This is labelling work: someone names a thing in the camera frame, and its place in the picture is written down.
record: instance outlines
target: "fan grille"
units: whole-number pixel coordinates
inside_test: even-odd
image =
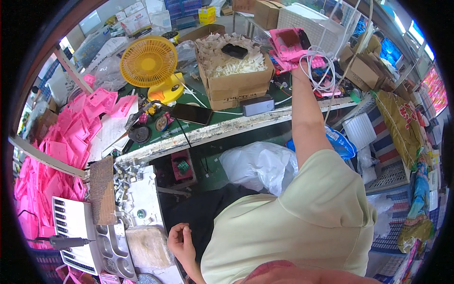
[[[154,35],[133,42],[120,61],[124,79],[137,87],[151,87],[163,83],[176,67],[175,46],[168,39]]]

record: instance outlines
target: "yellow desk fan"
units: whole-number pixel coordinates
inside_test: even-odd
[[[177,50],[172,42],[161,36],[149,35],[134,41],[123,53],[120,71],[124,79],[137,87],[148,89],[148,100],[163,104],[177,100],[184,87],[177,67]]]

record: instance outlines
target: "hand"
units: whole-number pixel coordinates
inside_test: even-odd
[[[170,229],[167,246],[183,267],[195,264],[196,250],[192,244],[189,223],[179,223]]]
[[[304,72],[307,73],[308,65],[306,59],[301,60],[301,66],[304,68]],[[304,72],[301,69],[300,65],[298,64],[298,67],[291,71],[291,75],[293,76],[294,79],[298,79],[302,83],[309,83],[309,78]]]

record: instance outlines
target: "black pants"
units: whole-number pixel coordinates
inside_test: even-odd
[[[196,250],[196,261],[200,263],[213,234],[214,218],[241,197],[253,194],[258,192],[244,186],[227,184],[221,189],[188,198],[168,212],[164,212],[167,233],[176,224],[189,223],[192,230],[192,243]]]

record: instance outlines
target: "stainless steel tray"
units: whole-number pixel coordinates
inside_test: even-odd
[[[97,244],[103,258],[104,269],[114,275],[137,281],[129,253],[124,224],[96,225]]]

